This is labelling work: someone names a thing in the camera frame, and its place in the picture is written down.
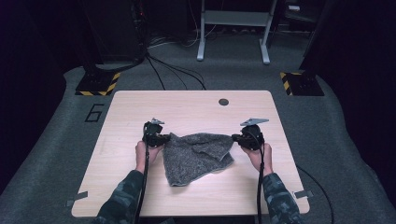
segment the yellow and black hazard tape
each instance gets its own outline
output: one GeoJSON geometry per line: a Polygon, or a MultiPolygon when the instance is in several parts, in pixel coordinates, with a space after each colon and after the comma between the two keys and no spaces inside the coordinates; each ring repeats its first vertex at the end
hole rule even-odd
{"type": "Polygon", "coordinates": [[[106,91],[76,91],[76,95],[86,95],[86,96],[93,96],[93,95],[110,95],[113,92],[114,88],[116,88],[117,81],[119,80],[120,73],[114,75],[113,79],[111,80],[110,85],[108,86],[106,91]]]}
{"type": "Polygon", "coordinates": [[[293,95],[293,92],[291,91],[290,84],[288,82],[287,75],[294,75],[294,76],[299,76],[301,73],[280,73],[280,78],[282,78],[283,82],[283,87],[285,88],[286,94],[287,95],[293,95]]]}

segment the gray carpet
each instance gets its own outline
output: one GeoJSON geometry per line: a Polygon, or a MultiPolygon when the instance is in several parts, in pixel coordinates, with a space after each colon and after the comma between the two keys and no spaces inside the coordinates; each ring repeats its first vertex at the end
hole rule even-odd
{"type": "MultiPolygon", "coordinates": [[[[350,140],[343,112],[331,88],[318,77],[324,97],[288,96],[280,72],[298,72],[307,39],[278,33],[269,49],[271,64],[263,65],[254,35],[219,36],[206,42],[205,60],[196,61],[198,43],[149,49],[158,59],[199,72],[208,90],[267,90],[273,94],[296,163],[325,188],[335,223],[396,223],[396,212],[375,173],[360,158],[350,140]]],[[[179,79],[154,64],[167,90],[185,90],[179,79]]],[[[64,74],[67,89],[46,131],[0,198],[0,223],[90,223],[74,218],[67,200],[78,193],[96,139],[106,117],[110,96],[76,96],[82,68],[64,74]],[[104,104],[98,122],[84,122],[93,104],[104,104]]],[[[200,90],[191,77],[181,76],[188,90],[200,90]]],[[[162,90],[147,60],[122,72],[115,91],[162,90]]],[[[318,185],[300,172],[312,190],[306,223],[330,223],[329,204],[318,185]]],[[[243,223],[239,217],[189,217],[178,223],[243,223]]]]}

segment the table leg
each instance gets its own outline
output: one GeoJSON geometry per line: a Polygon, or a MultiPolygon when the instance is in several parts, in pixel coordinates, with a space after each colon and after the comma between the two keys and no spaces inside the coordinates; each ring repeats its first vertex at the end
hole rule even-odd
{"type": "Polygon", "coordinates": [[[201,5],[201,39],[199,41],[197,61],[204,60],[205,53],[205,0],[202,0],[201,5]]]}
{"type": "Polygon", "coordinates": [[[268,14],[268,21],[265,26],[264,36],[262,37],[262,39],[260,39],[260,49],[262,50],[262,62],[264,64],[270,64],[270,57],[268,56],[268,49],[267,49],[266,44],[267,44],[268,34],[270,33],[270,30],[271,30],[271,23],[272,23],[272,19],[274,17],[276,1],[277,0],[273,0],[273,2],[272,2],[271,9],[268,14]]]}

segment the table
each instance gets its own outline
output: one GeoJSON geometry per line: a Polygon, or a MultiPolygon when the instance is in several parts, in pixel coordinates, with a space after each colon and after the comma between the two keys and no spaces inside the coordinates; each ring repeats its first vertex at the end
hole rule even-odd
{"type": "Polygon", "coordinates": [[[260,39],[260,49],[262,51],[262,62],[270,63],[266,42],[270,33],[272,19],[276,7],[276,1],[272,0],[269,12],[241,12],[241,11],[218,11],[205,10],[205,0],[201,5],[201,37],[198,48],[197,60],[202,61],[205,53],[205,25],[221,24],[221,25],[245,25],[245,26],[261,26],[265,27],[264,35],[260,39]]]}
{"type": "MultiPolygon", "coordinates": [[[[74,217],[95,217],[118,183],[135,167],[134,146],[142,139],[143,125],[152,118],[164,121],[162,133],[240,133],[249,118],[269,119],[259,124],[273,147],[273,165],[290,192],[303,190],[290,147],[269,91],[117,91],[106,115],[79,193],[74,217]],[[227,99],[228,105],[220,105],[227,99]]],[[[163,154],[148,169],[142,217],[243,216],[257,214],[259,173],[237,145],[234,162],[226,170],[205,175],[186,187],[170,187],[163,154]]],[[[306,198],[296,200],[306,213],[306,198]]],[[[268,213],[262,199],[262,212],[268,213]]]]}

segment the towel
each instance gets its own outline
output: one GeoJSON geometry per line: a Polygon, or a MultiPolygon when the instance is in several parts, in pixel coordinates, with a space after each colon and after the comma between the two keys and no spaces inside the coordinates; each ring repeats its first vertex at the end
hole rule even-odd
{"type": "Polygon", "coordinates": [[[170,135],[171,140],[163,150],[163,165],[170,186],[186,186],[204,175],[224,170],[233,163],[230,154],[233,139],[229,135],[170,135]]]}

